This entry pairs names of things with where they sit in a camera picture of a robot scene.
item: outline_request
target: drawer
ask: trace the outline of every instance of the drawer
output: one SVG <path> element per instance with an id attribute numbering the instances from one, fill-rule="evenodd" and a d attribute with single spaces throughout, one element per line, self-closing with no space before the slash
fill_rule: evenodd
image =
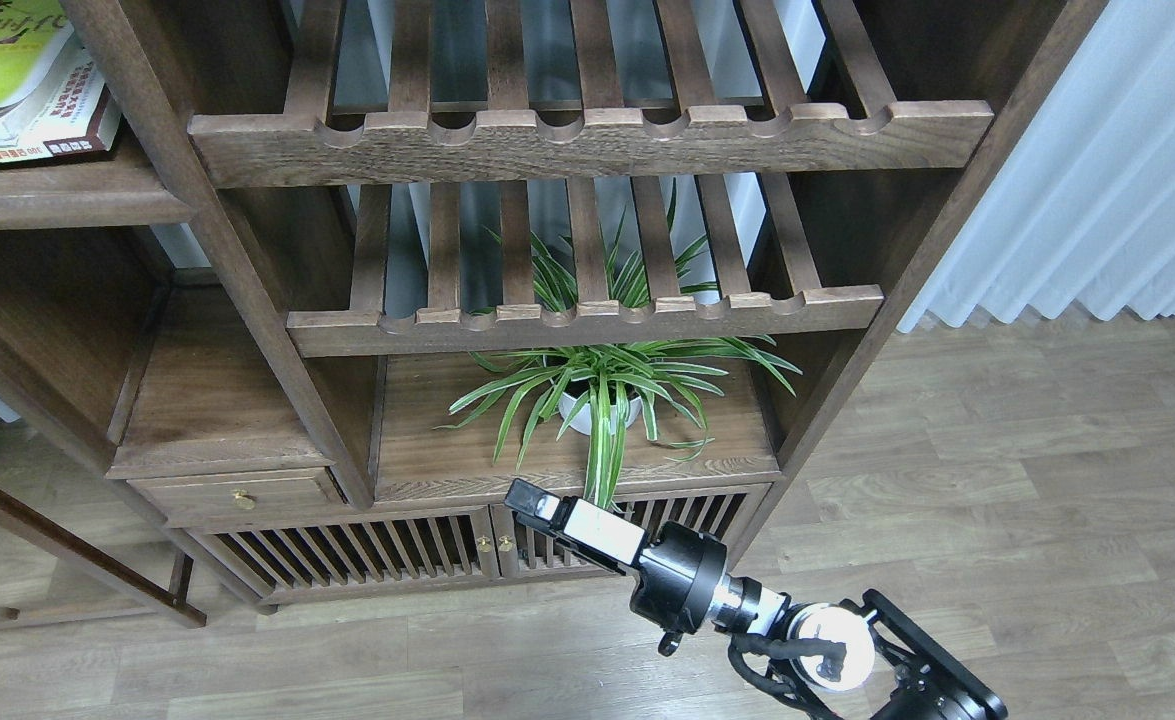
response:
<path id="1" fill-rule="evenodd" d="M 127 480 L 164 512 L 167 525 L 243 523 L 267 516 L 344 507 L 328 467 L 183 475 Z"/>

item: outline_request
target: book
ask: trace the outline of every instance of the book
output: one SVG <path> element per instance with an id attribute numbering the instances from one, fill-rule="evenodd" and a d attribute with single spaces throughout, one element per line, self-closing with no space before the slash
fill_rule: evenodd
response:
<path id="1" fill-rule="evenodd" d="M 0 144 L 43 108 L 76 51 L 58 0 L 0 0 Z"/>
<path id="2" fill-rule="evenodd" d="M 0 163 L 110 150 L 120 120 L 120 106 L 110 99 L 102 73 L 88 51 L 80 49 L 31 126 L 15 142 L 0 146 Z"/>

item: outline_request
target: cable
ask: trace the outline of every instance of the cable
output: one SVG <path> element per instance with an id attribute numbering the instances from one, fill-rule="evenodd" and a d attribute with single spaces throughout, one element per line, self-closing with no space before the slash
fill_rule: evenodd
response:
<path id="1" fill-rule="evenodd" d="M 842 642 L 824 641 L 817 638 L 776 641 L 776 639 L 751 633 L 734 633 L 728 638 L 728 666 L 733 667 L 743 680 L 747 680 L 751 687 L 773 697 L 774 700 L 785 706 L 807 712 L 815 720 L 840 720 L 840 716 L 824 706 L 808 687 L 798 687 L 788 675 L 780 675 L 780 680 L 774 680 L 757 673 L 747 665 L 746 657 L 743 657 L 744 652 L 750 652 L 751 655 L 768 657 L 770 660 L 824 657 L 824 666 L 830 666 L 831 671 L 839 675 L 840 667 L 844 665 L 844 653 L 846 653 Z"/>

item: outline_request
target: slatted cabinet door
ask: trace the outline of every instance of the slatted cabinet door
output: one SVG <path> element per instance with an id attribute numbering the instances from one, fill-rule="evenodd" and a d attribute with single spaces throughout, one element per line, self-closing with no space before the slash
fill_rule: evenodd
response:
<path id="1" fill-rule="evenodd" d="M 663 523 L 676 520 L 734 543 L 760 505 L 768 483 L 734 487 L 697 487 L 686 491 L 646 492 L 616 496 L 623 518 L 642 525 L 654 537 Z M 573 557 L 559 541 L 538 534 L 515 520 L 503 505 L 490 506 L 497 556 L 504 578 L 560 577 L 577 573 L 604 573 L 604 570 Z"/>
<path id="2" fill-rule="evenodd" d="M 383 512 L 303 527 L 229 529 L 197 538 L 256 588 L 264 605 L 499 577 L 485 506 Z"/>

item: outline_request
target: wooden floor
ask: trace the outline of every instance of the wooden floor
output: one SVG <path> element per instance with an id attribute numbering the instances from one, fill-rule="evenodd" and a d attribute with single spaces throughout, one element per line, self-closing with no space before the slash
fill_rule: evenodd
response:
<path id="1" fill-rule="evenodd" d="M 804 600 L 877 587 L 1013 716 L 1175 716 L 1175 319 L 894 337 L 739 574 Z M 126 559 L 156 536 L 22 428 L 0 484 Z M 83 592 L 0 534 L 0 603 Z M 0 716 L 797 716 L 673 659 L 627 580 L 522 584 L 255 615 L 204 574 L 206 630 L 143 615 L 0 632 Z M 867 716 L 880 674 L 835 698 Z"/>

